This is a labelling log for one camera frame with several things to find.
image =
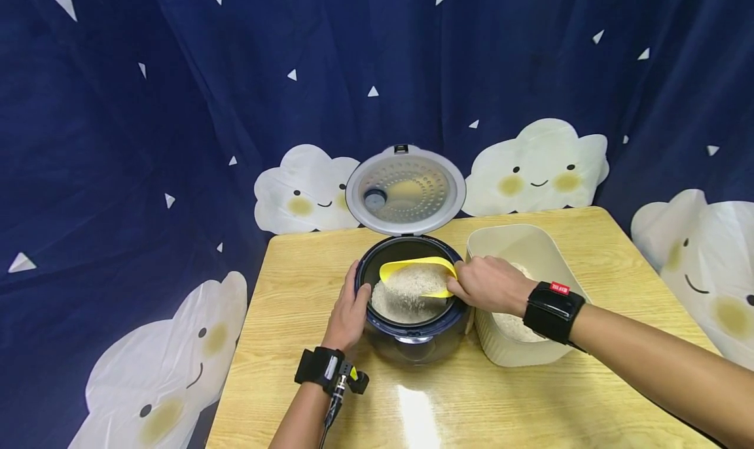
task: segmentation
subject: black wristband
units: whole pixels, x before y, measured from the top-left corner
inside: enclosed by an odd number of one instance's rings
[[[547,339],[580,349],[571,343],[570,336],[584,302],[584,297],[565,285],[540,282],[529,296],[523,324]]]
[[[341,350],[331,350],[317,346],[314,351],[304,350],[298,370],[293,380],[297,384],[313,382],[322,387],[327,395],[332,395],[334,377],[338,375],[346,355]]]

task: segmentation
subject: hand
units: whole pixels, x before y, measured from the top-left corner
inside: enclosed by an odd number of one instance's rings
[[[498,257],[473,257],[456,262],[458,280],[448,290],[471,306],[495,314],[523,317],[529,295],[539,282],[527,279],[511,263]]]
[[[367,320],[367,303],[372,296],[372,286],[364,284],[357,295],[353,293],[358,265],[359,261],[355,261],[348,269],[346,281],[340,288],[340,296],[332,307],[331,318],[327,321],[322,347],[347,353],[361,338],[364,322]]]

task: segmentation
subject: rice cooker lid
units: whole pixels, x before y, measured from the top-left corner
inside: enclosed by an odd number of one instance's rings
[[[362,225],[389,236],[422,235],[451,221],[466,182],[447,158],[396,145],[362,162],[346,183],[346,204]]]

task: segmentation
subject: plastic scoop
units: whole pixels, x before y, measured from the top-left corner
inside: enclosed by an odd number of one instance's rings
[[[455,277],[456,276],[456,267],[454,267],[452,264],[450,264],[450,261],[443,259],[442,257],[432,256],[432,257],[420,257],[419,259],[407,259],[407,260],[396,260],[393,262],[386,262],[385,264],[381,265],[379,268],[379,278],[383,282],[386,282],[390,276],[395,274],[397,270],[401,270],[406,266],[411,266],[412,264],[439,264],[441,266],[445,266],[448,271]],[[422,294],[422,296],[431,296],[433,298],[448,298],[449,296],[453,296],[453,294],[450,293],[447,289],[437,291],[437,292],[429,292],[427,294]]]

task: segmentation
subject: forearm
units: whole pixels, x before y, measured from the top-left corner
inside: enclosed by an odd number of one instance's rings
[[[731,448],[754,447],[754,372],[591,305],[571,341],[678,418]]]
[[[304,382],[278,426],[270,449],[317,449],[331,399],[322,386]]]

